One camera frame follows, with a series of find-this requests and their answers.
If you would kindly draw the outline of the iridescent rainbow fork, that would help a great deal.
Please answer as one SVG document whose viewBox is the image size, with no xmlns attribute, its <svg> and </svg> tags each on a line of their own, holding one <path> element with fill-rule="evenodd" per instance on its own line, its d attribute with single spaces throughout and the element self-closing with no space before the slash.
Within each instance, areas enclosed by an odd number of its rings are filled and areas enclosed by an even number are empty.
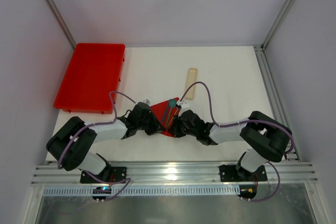
<svg viewBox="0 0 336 224">
<path fill-rule="evenodd" d="M 174 114 L 172 115 L 172 117 L 170 118 L 169 122 L 168 122 L 167 125 L 166 125 L 167 129 L 168 129 L 168 128 L 170 127 L 170 125 L 173 123 L 173 120 L 174 120 L 174 118 L 178 115 L 179 111 L 180 111 L 180 108 L 177 108 L 177 109 L 175 110 Z"/>
</svg>

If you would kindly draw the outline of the teal spoon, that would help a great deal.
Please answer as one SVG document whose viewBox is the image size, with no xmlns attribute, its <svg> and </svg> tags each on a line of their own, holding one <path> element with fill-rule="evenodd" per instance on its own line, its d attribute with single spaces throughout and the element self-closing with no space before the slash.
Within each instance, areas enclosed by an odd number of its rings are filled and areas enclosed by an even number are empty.
<svg viewBox="0 0 336 224">
<path fill-rule="evenodd" d="M 177 103 L 177 101 L 175 99 L 169 99 L 169 102 L 168 102 L 169 107 L 171 107 L 171 108 L 176 107 L 176 103 Z"/>
</svg>

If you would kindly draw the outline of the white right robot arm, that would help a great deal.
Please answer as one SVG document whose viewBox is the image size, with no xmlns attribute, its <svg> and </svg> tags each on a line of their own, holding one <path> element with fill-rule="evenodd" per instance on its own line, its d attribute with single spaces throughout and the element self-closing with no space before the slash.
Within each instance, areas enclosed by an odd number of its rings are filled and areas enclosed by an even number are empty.
<svg viewBox="0 0 336 224">
<path fill-rule="evenodd" d="M 237 176 L 248 181 L 257 169 L 271 161 L 279 163 L 292 143 L 292 131 L 260 111 L 243 121 L 227 125 L 203 121 L 192 110 L 173 118 L 167 131 L 175 138 L 190 135 L 206 146 L 244 140 L 250 150 L 244 152 L 235 166 Z"/>
</svg>

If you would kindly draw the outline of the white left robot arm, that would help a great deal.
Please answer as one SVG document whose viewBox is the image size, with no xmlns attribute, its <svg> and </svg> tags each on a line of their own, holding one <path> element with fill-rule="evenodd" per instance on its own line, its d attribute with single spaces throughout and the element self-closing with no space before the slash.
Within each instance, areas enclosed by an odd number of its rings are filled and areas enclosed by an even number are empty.
<svg viewBox="0 0 336 224">
<path fill-rule="evenodd" d="M 138 102 L 126 115 L 113 121 L 85 123 L 80 117 L 71 117 L 47 142 L 47 151 L 57 160 L 58 169 L 79 169 L 84 174 L 83 183 L 116 184 L 113 168 L 100 154 L 90 152 L 94 143 L 107 140 L 124 140 L 137 131 L 153 135 L 165 131 L 151 107 Z"/>
</svg>

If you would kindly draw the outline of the beige utensil holder tray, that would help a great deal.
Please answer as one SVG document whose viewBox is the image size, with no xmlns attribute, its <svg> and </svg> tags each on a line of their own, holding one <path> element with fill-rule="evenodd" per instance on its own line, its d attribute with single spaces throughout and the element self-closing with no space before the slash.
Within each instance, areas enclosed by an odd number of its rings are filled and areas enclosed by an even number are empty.
<svg viewBox="0 0 336 224">
<path fill-rule="evenodd" d="M 195 95 L 195 86 L 189 87 L 196 82 L 198 70 L 196 68 L 189 68 L 186 76 L 185 90 L 188 90 L 184 96 L 185 100 L 193 100 Z"/>
</svg>

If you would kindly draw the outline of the red plastic tray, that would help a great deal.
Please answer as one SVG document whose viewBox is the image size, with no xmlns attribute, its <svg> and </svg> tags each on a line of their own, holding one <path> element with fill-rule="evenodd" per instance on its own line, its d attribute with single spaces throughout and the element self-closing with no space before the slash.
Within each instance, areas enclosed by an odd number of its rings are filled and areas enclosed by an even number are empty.
<svg viewBox="0 0 336 224">
<path fill-rule="evenodd" d="M 124 53 L 124 44 L 77 44 L 54 107 L 69 113 L 111 114 L 109 92 L 118 89 Z"/>
</svg>

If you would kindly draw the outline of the left black controller board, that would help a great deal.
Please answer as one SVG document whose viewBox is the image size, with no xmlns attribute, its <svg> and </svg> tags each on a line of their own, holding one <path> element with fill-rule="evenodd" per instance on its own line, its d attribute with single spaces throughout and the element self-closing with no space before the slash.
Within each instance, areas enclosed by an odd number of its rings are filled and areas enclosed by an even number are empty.
<svg viewBox="0 0 336 224">
<path fill-rule="evenodd" d="M 92 190 L 91 196 L 96 202 L 105 202 L 111 196 L 111 188 L 108 186 L 99 186 Z"/>
</svg>

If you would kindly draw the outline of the black controller board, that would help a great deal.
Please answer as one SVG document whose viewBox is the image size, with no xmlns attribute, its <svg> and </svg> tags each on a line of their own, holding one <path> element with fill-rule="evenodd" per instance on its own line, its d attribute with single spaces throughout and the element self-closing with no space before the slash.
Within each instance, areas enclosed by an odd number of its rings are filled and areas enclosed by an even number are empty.
<svg viewBox="0 0 336 224">
<path fill-rule="evenodd" d="M 105 202 L 111 196 L 111 188 L 108 186 L 99 186 L 92 190 L 91 196 L 96 202 Z"/>
<path fill-rule="evenodd" d="M 238 197 L 241 200 L 252 201 L 257 194 L 257 188 L 252 185 L 239 185 Z"/>
</svg>

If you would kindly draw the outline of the right black controller board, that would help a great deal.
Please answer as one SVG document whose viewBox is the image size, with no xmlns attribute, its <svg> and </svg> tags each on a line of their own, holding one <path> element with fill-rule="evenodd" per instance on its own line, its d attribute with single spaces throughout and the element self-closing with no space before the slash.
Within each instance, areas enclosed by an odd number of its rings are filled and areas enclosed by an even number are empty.
<svg viewBox="0 0 336 224">
<path fill-rule="evenodd" d="M 252 201 L 257 194 L 257 188 L 252 185 L 239 185 L 238 197 L 241 200 Z"/>
</svg>

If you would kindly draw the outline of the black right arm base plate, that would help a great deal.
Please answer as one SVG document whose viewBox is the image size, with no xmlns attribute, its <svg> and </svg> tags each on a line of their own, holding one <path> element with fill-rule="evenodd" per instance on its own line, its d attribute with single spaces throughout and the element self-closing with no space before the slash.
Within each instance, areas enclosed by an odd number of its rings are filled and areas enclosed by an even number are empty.
<svg viewBox="0 0 336 224">
<path fill-rule="evenodd" d="M 261 165 L 255 172 L 248 172 L 236 165 L 219 166 L 221 182 L 266 182 L 268 180 L 265 166 Z"/>
</svg>

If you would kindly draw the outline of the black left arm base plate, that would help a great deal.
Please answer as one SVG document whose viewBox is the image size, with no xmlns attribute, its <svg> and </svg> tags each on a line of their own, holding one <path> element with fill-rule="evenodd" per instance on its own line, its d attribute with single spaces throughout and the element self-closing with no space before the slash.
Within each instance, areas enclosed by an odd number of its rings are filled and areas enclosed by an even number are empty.
<svg viewBox="0 0 336 224">
<path fill-rule="evenodd" d="M 127 178 L 127 168 L 125 166 L 107 166 L 98 175 L 88 173 L 87 171 L 81 172 L 81 184 L 108 184 L 108 183 L 125 183 Z"/>
</svg>

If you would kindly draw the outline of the aluminium right side rail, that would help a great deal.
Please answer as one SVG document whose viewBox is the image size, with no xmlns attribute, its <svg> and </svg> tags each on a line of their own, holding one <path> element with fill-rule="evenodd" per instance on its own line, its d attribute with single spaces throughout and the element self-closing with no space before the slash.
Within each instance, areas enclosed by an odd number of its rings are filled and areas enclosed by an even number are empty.
<svg viewBox="0 0 336 224">
<path fill-rule="evenodd" d="M 254 52 L 264 82 L 272 114 L 276 121 L 286 126 L 287 128 L 290 128 L 291 131 L 294 133 L 292 127 L 289 124 L 288 117 L 285 113 L 285 109 L 282 104 L 280 93 L 278 91 L 274 75 L 268 62 L 266 52 L 260 45 L 254 46 Z"/>
</svg>

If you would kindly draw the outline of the aluminium rail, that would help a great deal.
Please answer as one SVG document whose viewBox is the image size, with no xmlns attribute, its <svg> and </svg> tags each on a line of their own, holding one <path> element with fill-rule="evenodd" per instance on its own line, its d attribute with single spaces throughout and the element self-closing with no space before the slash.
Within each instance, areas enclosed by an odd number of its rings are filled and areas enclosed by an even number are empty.
<svg viewBox="0 0 336 224">
<path fill-rule="evenodd" d="M 280 93 L 278 91 L 274 75 L 268 62 L 266 52 L 260 45 L 254 46 L 254 52 L 264 82 L 272 114 L 276 121 L 286 126 L 287 128 L 290 128 L 291 131 L 294 133 L 292 127 L 289 124 L 288 117 L 285 113 L 285 109 L 282 104 Z"/>
<path fill-rule="evenodd" d="M 126 167 L 127 178 L 138 185 L 193 185 L 220 184 L 219 167 L 232 162 L 112 162 L 112 166 Z M 317 173 L 309 162 L 283 161 L 274 167 L 265 165 L 267 182 L 277 182 L 276 172 L 283 184 L 317 183 Z M 81 171 L 58 169 L 55 162 L 38 165 L 34 171 L 31 185 L 78 185 Z"/>
</svg>

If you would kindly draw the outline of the aluminium front rail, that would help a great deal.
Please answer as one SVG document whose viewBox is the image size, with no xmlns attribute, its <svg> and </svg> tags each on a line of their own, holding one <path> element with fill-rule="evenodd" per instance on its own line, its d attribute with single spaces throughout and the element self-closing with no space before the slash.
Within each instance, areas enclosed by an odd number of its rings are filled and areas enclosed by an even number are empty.
<svg viewBox="0 0 336 224">
<path fill-rule="evenodd" d="M 138 185 L 193 185 L 220 184 L 219 167 L 232 162 L 112 162 L 112 166 L 126 167 L 127 178 Z M 317 183 L 317 173 L 309 162 L 283 161 L 274 167 L 265 165 L 267 182 L 277 182 L 276 172 L 283 184 Z M 31 185 L 78 185 L 81 171 L 58 169 L 55 162 L 38 165 L 34 171 Z"/>
</svg>

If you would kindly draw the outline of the left aluminium corner post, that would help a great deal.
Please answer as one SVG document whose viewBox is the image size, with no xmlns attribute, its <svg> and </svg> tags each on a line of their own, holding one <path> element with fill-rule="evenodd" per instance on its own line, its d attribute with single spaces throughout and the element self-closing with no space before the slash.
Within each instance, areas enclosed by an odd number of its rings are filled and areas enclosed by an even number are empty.
<svg viewBox="0 0 336 224">
<path fill-rule="evenodd" d="M 49 7 L 51 13 L 53 14 L 55 20 L 57 21 L 60 29 L 62 30 L 63 34 L 65 35 L 66 39 L 68 40 L 69 44 L 71 45 L 72 49 L 75 49 L 76 42 L 74 40 L 73 35 L 71 34 L 65 20 L 63 19 L 62 14 L 60 13 L 56 3 L 54 0 L 45 0 L 47 6 Z"/>
</svg>

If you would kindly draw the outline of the aluminium corner post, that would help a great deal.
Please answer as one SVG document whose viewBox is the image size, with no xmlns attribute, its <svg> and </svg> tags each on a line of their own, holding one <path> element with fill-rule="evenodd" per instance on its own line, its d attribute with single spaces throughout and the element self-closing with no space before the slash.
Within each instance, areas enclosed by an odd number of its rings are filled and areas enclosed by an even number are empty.
<svg viewBox="0 0 336 224">
<path fill-rule="evenodd" d="M 60 29 L 62 30 L 63 34 L 65 35 L 66 39 L 68 40 L 69 44 L 71 45 L 72 49 L 75 49 L 76 42 L 74 40 L 73 35 L 71 34 L 65 20 L 63 19 L 62 14 L 60 13 L 56 3 L 54 0 L 45 0 L 47 6 L 49 7 L 51 13 L 53 14 L 55 20 L 57 21 Z"/>
<path fill-rule="evenodd" d="M 266 35 L 266 38 L 264 39 L 264 42 L 261 44 L 261 48 L 263 51 L 265 51 L 269 46 L 271 40 L 273 39 L 277 30 L 280 28 L 281 24 L 284 22 L 295 1 L 296 0 L 285 0 L 283 2 L 280 11 L 278 12 L 269 32 Z"/>
</svg>

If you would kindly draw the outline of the right aluminium corner post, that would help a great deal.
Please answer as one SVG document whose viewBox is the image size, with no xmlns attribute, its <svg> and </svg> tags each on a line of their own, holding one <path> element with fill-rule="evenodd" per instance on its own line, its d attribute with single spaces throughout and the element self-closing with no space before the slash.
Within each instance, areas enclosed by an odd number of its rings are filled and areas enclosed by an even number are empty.
<svg viewBox="0 0 336 224">
<path fill-rule="evenodd" d="M 264 39 L 264 42 L 261 44 L 261 48 L 263 51 L 265 51 L 269 46 L 271 40 L 273 39 L 277 30 L 280 28 L 281 24 L 284 22 L 295 1 L 296 0 L 285 0 L 283 2 L 280 11 L 278 12 L 269 32 L 266 35 L 266 38 Z"/>
</svg>

